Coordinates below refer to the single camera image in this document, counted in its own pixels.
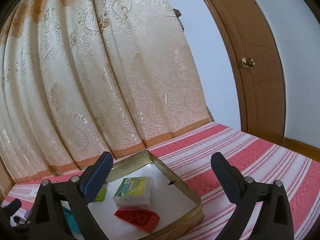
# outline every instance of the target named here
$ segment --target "pink and white striped fabric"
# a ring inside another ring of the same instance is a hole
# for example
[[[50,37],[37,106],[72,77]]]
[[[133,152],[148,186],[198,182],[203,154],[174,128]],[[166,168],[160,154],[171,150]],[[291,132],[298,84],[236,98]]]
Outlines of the pink and white striped fabric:
[[[212,122],[149,150],[201,196],[204,220],[183,240],[215,239],[235,210],[211,170],[210,158],[217,151],[244,176],[258,182],[279,179],[284,183],[296,240],[304,238],[320,215],[320,163],[255,136]],[[66,181],[73,175],[50,180]],[[22,209],[18,215],[23,215],[32,207],[40,182],[15,185],[3,205],[19,198]],[[260,208],[258,203],[241,239],[249,237]]]

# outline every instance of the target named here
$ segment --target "baseboard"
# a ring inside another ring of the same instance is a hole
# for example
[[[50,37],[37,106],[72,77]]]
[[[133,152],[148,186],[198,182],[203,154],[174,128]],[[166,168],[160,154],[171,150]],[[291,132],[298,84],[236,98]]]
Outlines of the baseboard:
[[[282,146],[320,162],[320,149],[315,148],[311,145],[285,137]]]

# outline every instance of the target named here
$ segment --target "red toy block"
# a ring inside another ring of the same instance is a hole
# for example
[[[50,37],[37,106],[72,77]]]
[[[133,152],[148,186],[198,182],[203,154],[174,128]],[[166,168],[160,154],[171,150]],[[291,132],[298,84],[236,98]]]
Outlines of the red toy block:
[[[160,220],[157,213],[149,210],[117,210],[115,216],[149,234],[152,233]]]

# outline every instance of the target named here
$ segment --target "gold door knob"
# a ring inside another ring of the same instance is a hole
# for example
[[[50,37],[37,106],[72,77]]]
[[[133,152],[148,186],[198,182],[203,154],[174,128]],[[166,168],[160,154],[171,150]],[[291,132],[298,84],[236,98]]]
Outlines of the gold door knob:
[[[243,57],[241,60],[241,63],[245,68],[253,67],[256,64],[252,57],[249,57],[249,58]]]

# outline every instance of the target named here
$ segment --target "door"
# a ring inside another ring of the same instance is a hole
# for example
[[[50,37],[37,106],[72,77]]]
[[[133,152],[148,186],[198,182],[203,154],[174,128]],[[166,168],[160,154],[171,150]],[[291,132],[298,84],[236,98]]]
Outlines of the door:
[[[283,69],[271,29],[255,0],[205,0],[224,40],[239,99],[241,130],[282,144]]]

